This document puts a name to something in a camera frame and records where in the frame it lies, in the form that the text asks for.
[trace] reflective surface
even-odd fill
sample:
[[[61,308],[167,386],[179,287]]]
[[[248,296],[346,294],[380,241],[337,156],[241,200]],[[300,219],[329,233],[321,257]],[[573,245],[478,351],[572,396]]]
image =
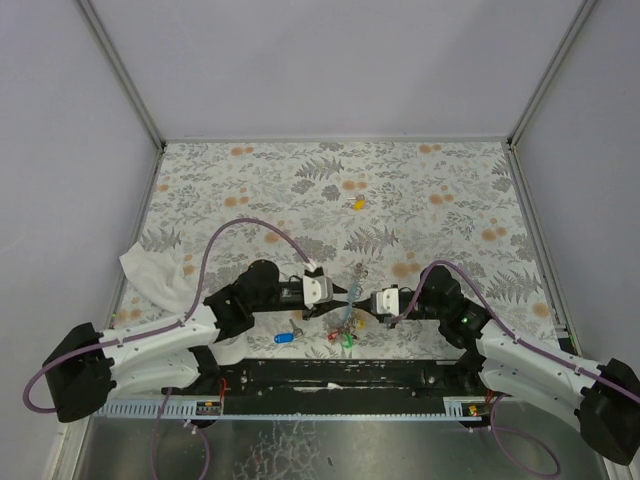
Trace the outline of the reflective surface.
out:
[[[564,423],[526,404],[500,405],[498,423],[539,436],[558,454],[562,479],[607,478],[598,455]],[[93,419],[76,480],[151,477],[150,420]],[[161,480],[197,479],[204,449],[176,421],[159,428]],[[535,478],[511,465],[487,430],[457,423],[218,422],[206,430],[212,449],[207,479],[491,479]],[[531,468],[553,471],[538,447],[505,436],[508,448]]]

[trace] white cloth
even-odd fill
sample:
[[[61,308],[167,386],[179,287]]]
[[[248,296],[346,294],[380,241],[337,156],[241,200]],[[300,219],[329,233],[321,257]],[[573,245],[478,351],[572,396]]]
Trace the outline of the white cloth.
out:
[[[170,252],[147,252],[140,243],[120,256],[127,280],[152,303],[171,313],[186,312],[196,292],[184,279],[182,267]],[[246,333],[209,345],[218,365],[233,365],[249,351]]]

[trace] gray wall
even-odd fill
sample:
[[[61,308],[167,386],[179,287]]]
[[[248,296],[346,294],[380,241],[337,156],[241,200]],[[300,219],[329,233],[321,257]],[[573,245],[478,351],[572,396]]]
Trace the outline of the gray wall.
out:
[[[104,325],[154,151],[72,1],[4,0],[0,60],[0,476],[32,480],[57,422],[22,389],[72,326]]]
[[[582,0],[94,0],[167,138],[506,136]]]
[[[600,2],[520,145],[585,353],[640,372],[640,3]]]

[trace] blue object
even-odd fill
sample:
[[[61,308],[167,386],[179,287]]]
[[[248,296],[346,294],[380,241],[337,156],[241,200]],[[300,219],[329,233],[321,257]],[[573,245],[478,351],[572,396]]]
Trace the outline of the blue object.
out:
[[[289,343],[293,342],[295,336],[293,333],[279,333],[275,337],[273,337],[273,341],[276,343]]]

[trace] patterned fabric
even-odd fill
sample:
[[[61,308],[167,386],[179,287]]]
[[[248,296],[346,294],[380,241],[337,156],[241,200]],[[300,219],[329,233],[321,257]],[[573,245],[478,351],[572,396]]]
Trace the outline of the patterned fabric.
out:
[[[349,198],[366,203],[354,210]],[[334,283],[349,288],[359,262],[368,270],[361,295],[397,283],[414,287],[433,259],[458,263],[505,320],[536,337],[556,337],[532,243],[499,143],[193,143],[170,144],[140,241],[176,248],[194,287],[211,234],[225,221],[255,217],[292,236]],[[205,292],[233,282],[260,258],[283,278],[300,275],[298,255],[266,229],[236,226],[214,246]],[[465,293],[470,289],[465,285]],[[166,315],[127,286],[116,324]],[[249,332],[257,358],[454,359],[460,351],[435,321],[404,321],[387,330],[359,312],[353,348],[327,334],[344,319],[334,311],[305,322],[300,312],[256,315]],[[275,344],[293,318],[304,336]]]

